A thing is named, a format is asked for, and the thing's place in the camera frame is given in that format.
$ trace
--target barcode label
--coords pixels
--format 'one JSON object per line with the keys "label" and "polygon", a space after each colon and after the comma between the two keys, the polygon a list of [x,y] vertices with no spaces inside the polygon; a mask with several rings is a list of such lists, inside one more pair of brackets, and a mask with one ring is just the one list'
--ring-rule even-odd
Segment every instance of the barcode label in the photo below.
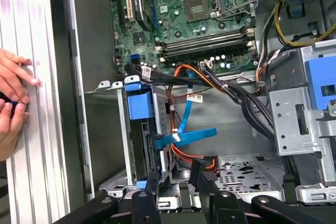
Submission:
{"label": "barcode label", "polygon": [[189,94],[187,95],[187,101],[203,103],[203,96],[201,94]]}
{"label": "barcode label", "polygon": [[142,66],[142,74],[141,74],[142,79],[150,81],[151,80],[151,72],[152,72],[151,68],[146,67],[146,66]]}

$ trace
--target green circuit board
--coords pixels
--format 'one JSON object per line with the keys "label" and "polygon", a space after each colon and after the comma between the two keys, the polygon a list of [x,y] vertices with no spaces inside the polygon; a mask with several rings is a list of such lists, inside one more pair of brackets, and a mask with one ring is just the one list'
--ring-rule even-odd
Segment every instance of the green circuit board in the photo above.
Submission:
{"label": "green circuit board", "polygon": [[[114,24],[114,39],[117,49],[117,65],[119,73],[124,74],[123,66],[130,62],[132,54],[140,54],[139,63],[153,66],[158,71],[173,74],[175,66],[190,61],[210,60],[210,56],[188,60],[187,62],[160,61],[159,42],[174,42],[190,38],[203,38],[213,34],[252,26],[253,19],[248,13],[250,6],[246,5],[246,13],[234,15],[221,21],[211,18],[214,15],[210,0],[145,0],[150,3],[148,9],[152,31],[145,31],[138,22],[127,17],[127,0],[112,0],[112,19]],[[223,0],[225,8],[233,8],[248,0]],[[247,71],[255,69],[253,59],[255,49],[237,50],[226,55],[225,59],[213,55],[213,71],[226,73],[230,71]]]}

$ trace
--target hand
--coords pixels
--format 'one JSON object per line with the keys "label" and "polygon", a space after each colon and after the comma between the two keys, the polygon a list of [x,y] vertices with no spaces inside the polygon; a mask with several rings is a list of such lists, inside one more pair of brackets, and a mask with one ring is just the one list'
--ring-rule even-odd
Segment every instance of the hand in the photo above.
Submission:
{"label": "hand", "polygon": [[0,49],[0,92],[12,101],[29,103],[29,97],[19,78],[34,86],[38,86],[39,82],[19,64],[31,65],[32,63],[29,59]]}
{"label": "hand", "polygon": [[11,156],[19,139],[22,125],[28,117],[28,113],[25,112],[26,105],[18,103],[11,119],[12,107],[11,103],[0,100],[0,161]]}

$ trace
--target screw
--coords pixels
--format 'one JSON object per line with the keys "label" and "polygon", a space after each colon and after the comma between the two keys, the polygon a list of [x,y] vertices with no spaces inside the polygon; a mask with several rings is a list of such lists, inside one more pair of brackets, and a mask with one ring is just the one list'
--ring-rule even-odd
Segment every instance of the screw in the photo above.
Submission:
{"label": "screw", "polygon": [[106,203],[110,203],[112,200],[110,198],[105,198],[102,203],[106,204]]}
{"label": "screw", "polygon": [[226,198],[226,197],[230,197],[230,194],[225,191],[225,192],[222,193],[222,196]]}
{"label": "screw", "polygon": [[259,198],[259,201],[260,201],[261,203],[268,203],[268,202],[269,202],[269,200],[266,199],[266,198],[264,198],[264,197],[260,197],[260,198]]}

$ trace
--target motherboard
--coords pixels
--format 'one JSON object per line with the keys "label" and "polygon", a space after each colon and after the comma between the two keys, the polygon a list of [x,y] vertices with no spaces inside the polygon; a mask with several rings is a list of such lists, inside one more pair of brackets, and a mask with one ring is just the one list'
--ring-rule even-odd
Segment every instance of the motherboard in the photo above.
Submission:
{"label": "motherboard", "polygon": [[258,0],[111,0],[119,74],[136,63],[173,74],[207,64],[216,74],[255,69]]}

